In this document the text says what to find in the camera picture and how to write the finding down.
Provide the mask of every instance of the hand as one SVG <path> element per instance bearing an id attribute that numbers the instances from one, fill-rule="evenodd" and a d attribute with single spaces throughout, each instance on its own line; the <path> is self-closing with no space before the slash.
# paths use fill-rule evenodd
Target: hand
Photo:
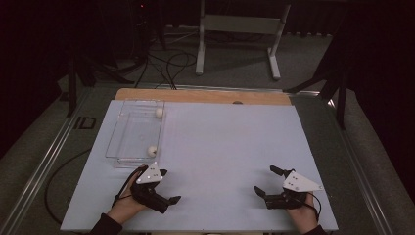
<path id="1" fill-rule="evenodd" d="M 114 206 L 107 213 L 107 216 L 121 225 L 132 218 L 138 212 L 147 208 L 146 206 L 139 204 L 131 196 L 130 188 L 134 183 L 134 180 L 137 178 L 138 173 L 139 172 L 135 173 L 131 177 L 124 192 L 122 192 L 122 194 L 119 196 L 119 200 L 115 202 Z"/>
<path id="2" fill-rule="evenodd" d="M 314 207 L 312 193 L 307 193 L 305 202 Z M 304 234 L 317 227 L 317 218 L 313 209 L 302 206 L 298 209 L 287 210 L 288 215 L 293 220 L 299 233 Z"/>

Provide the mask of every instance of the white tabletop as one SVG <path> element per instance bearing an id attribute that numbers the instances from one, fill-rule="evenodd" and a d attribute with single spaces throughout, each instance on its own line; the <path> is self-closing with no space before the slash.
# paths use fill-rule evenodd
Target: white tabletop
<path id="1" fill-rule="evenodd" d="M 114 168 L 106 152 L 122 101 L 112 101 L 79 179 L 62 230 L 90 230 L 107 212 L 131 168 Z M 157 192 L 182 196 L 164 214 L 142 211 L 124 230 L 142 232 L 277 232 L 295 230 L 284 210 L 268 210 L 254 185 L 280 194 L 284 178 L 270 165 L 323 184 L 294 106 L 165 103 Z M 325 191 L 320 224 L 337 230 Z"/>

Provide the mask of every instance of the sleeve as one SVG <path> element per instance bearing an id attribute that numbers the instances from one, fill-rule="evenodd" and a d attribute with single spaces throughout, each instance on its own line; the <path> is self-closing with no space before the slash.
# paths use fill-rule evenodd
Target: sleeve
<path id="1" fill-rule="evenodd" d="M 122 226 L 102 213 L 100 220 L 92 228 L 90 235 L 116 235 L 122 230 Z"/>
<path id="2" fill-rule="evenodd" d="M 304 233 L 303 235 L 327 235 L 327 233 L 323 230 L 321 225 L 318 225 L 313 230 Z"/>

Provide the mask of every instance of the white ball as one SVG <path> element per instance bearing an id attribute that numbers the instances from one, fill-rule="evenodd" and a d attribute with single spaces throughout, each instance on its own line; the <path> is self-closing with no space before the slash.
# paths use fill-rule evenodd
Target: white ball
<path id="1" fill-rule="evenodd" d="M 162 118 L 162 108 L 157 108 L 156 109 L 156 117 L 157 118 Z"/>
<path id="2" fill-rule="evenodd" d="M 156 153 L 157 153 L 157 147 L 154 145 L 150 146 L 149 149 L 147 150 L 147 154 L 152 158 L 156 156 Z"/>

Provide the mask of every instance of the transparent box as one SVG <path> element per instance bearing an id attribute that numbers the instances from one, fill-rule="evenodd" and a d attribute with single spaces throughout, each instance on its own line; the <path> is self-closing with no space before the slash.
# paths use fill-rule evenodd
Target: transparent box
<path id="1" fill-rule="evenodd" d="M 126 100 L 107 149 L 115 167 L 137 167 L 159 161 L 164 101 Z"/>

